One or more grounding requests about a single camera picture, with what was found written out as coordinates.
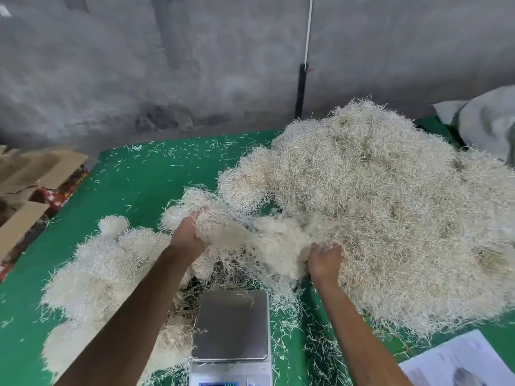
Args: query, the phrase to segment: gray concrete wall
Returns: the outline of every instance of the gray concrete wall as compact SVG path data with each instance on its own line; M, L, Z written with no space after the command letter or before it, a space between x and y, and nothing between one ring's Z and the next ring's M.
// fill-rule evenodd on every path
M94 151L293 117L309 0L0 3L9 144ZM514 12L515 0L315 0L304 114L372 95L415 117L515 83Z

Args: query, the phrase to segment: person's right arm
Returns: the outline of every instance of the person's right arm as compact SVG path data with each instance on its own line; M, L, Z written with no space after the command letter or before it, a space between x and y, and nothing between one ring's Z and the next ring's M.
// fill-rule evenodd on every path
M338 283L341 247L313 245L308 258L312 282L331 319L355 386L413 386L386 347L374 336Z

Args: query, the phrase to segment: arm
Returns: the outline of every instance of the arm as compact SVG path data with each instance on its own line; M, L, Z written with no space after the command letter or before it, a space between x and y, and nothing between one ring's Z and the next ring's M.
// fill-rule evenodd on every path
M136 385L186 269L206 248L194 218L182 220L152 269L56 386Z
M338 283L341 247L321 251L313 245L308 267L349 373L356 386L412 386L386 347L373 335Z

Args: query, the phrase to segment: blue digital display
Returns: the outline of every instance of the blue digital display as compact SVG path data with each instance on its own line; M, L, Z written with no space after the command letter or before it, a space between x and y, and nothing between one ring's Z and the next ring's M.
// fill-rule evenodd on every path
M238 386L238 382L202 382L198 386Z

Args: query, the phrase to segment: forearm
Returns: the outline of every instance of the forearm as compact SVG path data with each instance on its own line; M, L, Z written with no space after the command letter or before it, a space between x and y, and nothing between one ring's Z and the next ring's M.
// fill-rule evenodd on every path
M356 386L412 386L337 283L316 285Z
M169 246L56 386L136 385L188 267Z

